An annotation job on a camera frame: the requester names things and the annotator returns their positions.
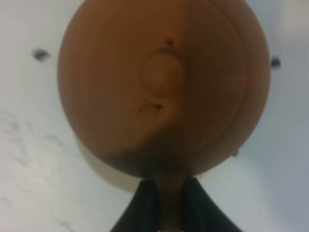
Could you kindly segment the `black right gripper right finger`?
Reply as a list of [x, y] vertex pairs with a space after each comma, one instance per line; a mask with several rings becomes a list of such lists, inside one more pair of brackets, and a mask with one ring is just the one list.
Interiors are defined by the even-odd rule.
[[195, 177], [186, 180], [182, 191], [182, 223], [184, 232], [241, 232]]

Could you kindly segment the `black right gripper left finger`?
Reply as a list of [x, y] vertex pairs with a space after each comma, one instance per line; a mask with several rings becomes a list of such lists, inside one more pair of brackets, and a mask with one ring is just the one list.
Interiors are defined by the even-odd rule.
[[130, 204], [111, 229], [112, 232], [157, 232], [160, 201], [152, 180], [140, 181]]

